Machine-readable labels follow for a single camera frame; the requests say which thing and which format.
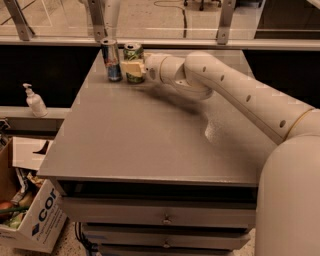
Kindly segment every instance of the black panel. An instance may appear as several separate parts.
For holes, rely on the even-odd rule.
[[[0,105],[27,106],[30,83],[47,107],[71,107],[99,47],[0,46]]]
[[[69,197],[255,204],[257,188],[95,181],[59,181]]]
[[[244,51],[256,79],[320,108],[320,52]]]

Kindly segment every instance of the bottle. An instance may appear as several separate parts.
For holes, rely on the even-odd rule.
[[[27,103],[36,117],[43,117],[48,114],[47,107],[40,95],[35,94],[31,89],[31,84],[23,84],[26,88]]]

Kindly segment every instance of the soda can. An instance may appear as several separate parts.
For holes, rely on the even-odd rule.
[[[125,61],[137,61],[144,64],[144,51],[140,43],[127,43],[124,45],[123,57]],[[129,83],[138,84],[144,81],[144,76],[134,76],[126,73]]]
[[[100,41],[104,64],[107,70],[108,79],[112,82],[122,80],[119,63],[118,44],[115,39],[104,38]]]

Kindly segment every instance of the pump dispenser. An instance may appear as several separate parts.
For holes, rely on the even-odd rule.
[[[26,88],[26,94],[27,94],[27,103],[29,107],[31,108],[33,114],[36,117],[43,117],[46,114],[48,114],[46,105],[44,104],[42,98],[40,95],[35,94],[31,87],[31,84],[23,84],[23,87]]]

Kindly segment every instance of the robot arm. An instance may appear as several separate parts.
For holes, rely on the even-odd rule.
[[[217,91],[277,144],[289,138],[293,131],[297,135],[298,123],[314,109],[205,52],[193,52],[185,59],[151,55],[146,60],[146,71],[149,80],[169,84],[193,99],[206,99],[212,90]]]
[[[248,77],[205,52],[151,55],[147,78],[206,99],[217,91],[279,146],[261,174],[256,256],[320,252],[320,111]]]

